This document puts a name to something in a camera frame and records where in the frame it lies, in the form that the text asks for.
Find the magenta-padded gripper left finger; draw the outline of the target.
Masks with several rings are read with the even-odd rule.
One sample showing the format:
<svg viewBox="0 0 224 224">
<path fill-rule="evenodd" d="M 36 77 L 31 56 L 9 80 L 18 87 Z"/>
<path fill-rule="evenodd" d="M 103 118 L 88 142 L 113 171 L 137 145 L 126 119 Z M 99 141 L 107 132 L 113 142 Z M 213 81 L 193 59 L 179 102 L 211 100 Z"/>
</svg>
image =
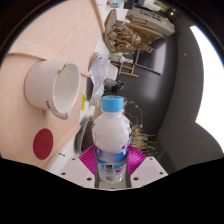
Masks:
<svg viewBox="0 0 224 224">
<path fill-rule="evenodd" d="M 93 145 L 79 157 L 71 157 L 58 176 L 84 188 L 97 188 L 99 178 L 95 148 Z"/>
</svg>

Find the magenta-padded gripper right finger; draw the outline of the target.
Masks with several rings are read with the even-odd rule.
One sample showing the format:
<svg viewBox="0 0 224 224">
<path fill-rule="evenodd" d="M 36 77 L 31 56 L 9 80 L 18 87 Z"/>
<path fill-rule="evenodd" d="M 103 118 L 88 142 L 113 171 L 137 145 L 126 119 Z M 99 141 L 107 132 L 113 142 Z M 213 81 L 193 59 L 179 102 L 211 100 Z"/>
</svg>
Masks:
<svg viewBox="0 0 224 224">
<path fill-rule="evenodd" d="M 167 172 L 153 156 L 146 157 L 133 146 L 128 147 L 128 188 L 140 188 L 165 176 L 167 176 Z"/>
</svg>

